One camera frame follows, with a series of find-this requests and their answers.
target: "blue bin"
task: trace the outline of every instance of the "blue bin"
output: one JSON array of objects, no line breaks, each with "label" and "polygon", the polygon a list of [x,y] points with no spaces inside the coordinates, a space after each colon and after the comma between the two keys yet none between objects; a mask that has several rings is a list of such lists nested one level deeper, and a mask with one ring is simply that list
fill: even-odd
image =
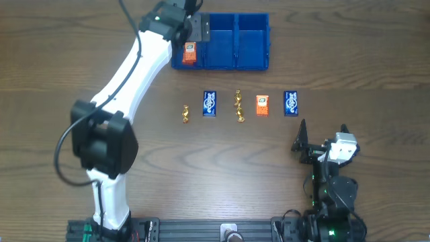
[{"label": "blue bin", "polygon": [[210,42],[197,43],[197,62],[183,65],[183,48],[172,58],[174,69],[264,71],[269,67],[267,13],[210,13]]}]

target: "blue candy wrapper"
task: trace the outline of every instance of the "blue candy wrapper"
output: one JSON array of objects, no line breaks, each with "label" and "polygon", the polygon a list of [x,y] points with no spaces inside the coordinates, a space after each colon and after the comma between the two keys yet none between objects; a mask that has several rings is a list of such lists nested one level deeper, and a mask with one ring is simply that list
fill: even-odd
[{"label": "blue candy wrapper", "polygon": [[298,116],[297,91],[284,91],[284,115]]},{"label": "blue candy wrapper", "polygon": [[203,96],[203,116],[216,116],[216,91],[205,91]]}]

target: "blue tray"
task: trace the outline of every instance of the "blue tray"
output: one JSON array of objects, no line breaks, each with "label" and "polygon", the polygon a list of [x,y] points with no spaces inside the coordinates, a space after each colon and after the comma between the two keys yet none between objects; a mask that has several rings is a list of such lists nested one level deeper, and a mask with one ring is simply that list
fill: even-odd
[{"label": "blue tray", "polygon": [[267,13],[210,13],[210,42],[197,43],[197,62],[183,65],[183,48],[172,57],[180,70],[264,71],[269,67]]}]

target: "wooden tabletop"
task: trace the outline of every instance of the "wooden tabletop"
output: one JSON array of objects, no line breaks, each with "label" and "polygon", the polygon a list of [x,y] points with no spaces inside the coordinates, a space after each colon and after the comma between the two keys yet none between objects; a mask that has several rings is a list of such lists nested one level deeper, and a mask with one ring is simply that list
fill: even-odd
[{"label": "wooden tabletop", "polygon": [[[135,19],[156,3],[126,1]],[[340,172],[359,183],[355,206],[368,241],[428,240],[430,2],[217,0],[202,11],[268,12],[269,70],[164,67],[134,121],[132,215],[271,218],[311,208],[302,191],[311,167],[290,151],[305,118],[311,143],[342,123],[357,137],[361,152]],[[63,184],[52,154],[74,102],[106,85],[133,41],[116,1],[0,1],[2,241],[64,241],[67,220],[92,215],[91,188]],[[216,118],[202,118],[209,89],[218,92]],[[284,117],[284,90],[298,90],[298,118]],[[256,95],[270,96],[269,117],[256,117]],[[70,139],[60,162],[67,177],[87,179]]]}]

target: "wood grain surface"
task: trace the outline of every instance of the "wood grain surface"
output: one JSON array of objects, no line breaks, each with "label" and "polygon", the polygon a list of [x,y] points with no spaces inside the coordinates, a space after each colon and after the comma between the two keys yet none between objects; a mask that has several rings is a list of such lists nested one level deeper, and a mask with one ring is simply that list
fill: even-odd
[{"label": "wood grain surface", "polygon": [[[135,19],[156,3],[126,1]],[[427,241],[430,1],[211,0],[202,11],[269,12],[269,70],[160,72],[134,121],[133,215],[271,218],[310,208],[302,182],[311,168],[290,152],[305,118],[312,143],[342,123],[356,135],[361,152],[341,174],[359,182],[367,240]],[[117,1],[0,0],[2,242],[64,241],[67,220],[92,215],[91,188],[62,184],[52,154],[75,100],[112,78],[133,41]],[[202,118],[207,89],[218,91],[216,118]],[[282,111],[291,89],[298,118]],[[256,95],[270,96],[269,117],[256,117]],[[68,177],[87,179],[70,140],[61,163]]]}]

